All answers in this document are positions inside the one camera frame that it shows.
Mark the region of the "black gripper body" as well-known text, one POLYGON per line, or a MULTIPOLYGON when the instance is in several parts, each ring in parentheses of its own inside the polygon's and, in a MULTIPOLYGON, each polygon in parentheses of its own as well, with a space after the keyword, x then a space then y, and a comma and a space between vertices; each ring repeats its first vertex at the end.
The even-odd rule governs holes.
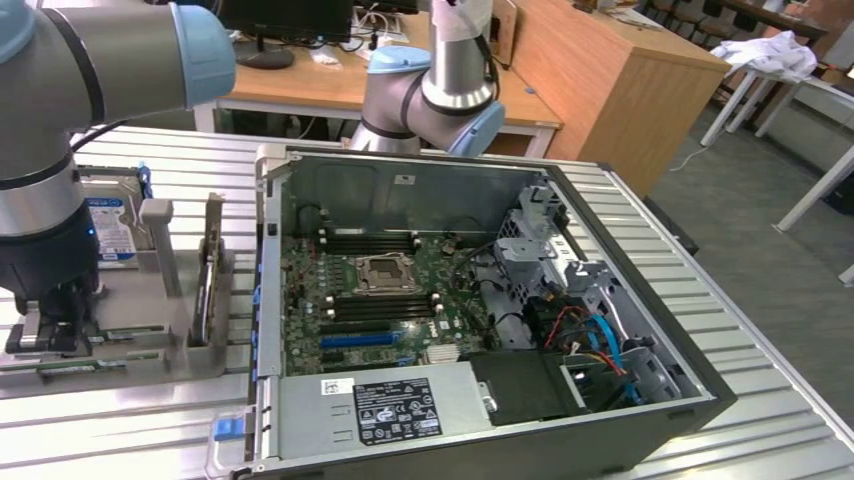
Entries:
POLYGON ((1 288, 15 306, 38 303, 43 314, 82 314, 98 283, 98 239, 81 205, 55 227, 1 240, 1 288))

